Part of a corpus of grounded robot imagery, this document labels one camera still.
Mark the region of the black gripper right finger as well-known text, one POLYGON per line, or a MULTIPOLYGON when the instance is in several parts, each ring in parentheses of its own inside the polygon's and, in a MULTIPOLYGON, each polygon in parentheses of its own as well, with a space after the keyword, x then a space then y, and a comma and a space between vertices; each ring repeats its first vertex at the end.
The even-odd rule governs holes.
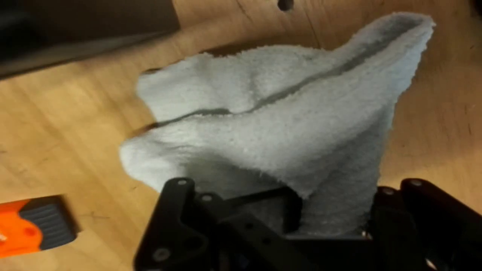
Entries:
POLYGON ((361 271, 482 271, 482 215, 425 179, 379 187, 361 271))

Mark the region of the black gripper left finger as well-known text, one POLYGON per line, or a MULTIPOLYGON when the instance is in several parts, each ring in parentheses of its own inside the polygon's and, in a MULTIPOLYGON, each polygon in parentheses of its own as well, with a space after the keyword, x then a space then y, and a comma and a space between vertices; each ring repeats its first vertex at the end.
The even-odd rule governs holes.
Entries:
POLYGON ((197 193, 191 179, 170 179, 137 248, 134 271, 295 271, 301 253, 245 211, 274 199, 283 203, 283 230, 291 230, 301 200, 289 188, 221 199, 197 193))

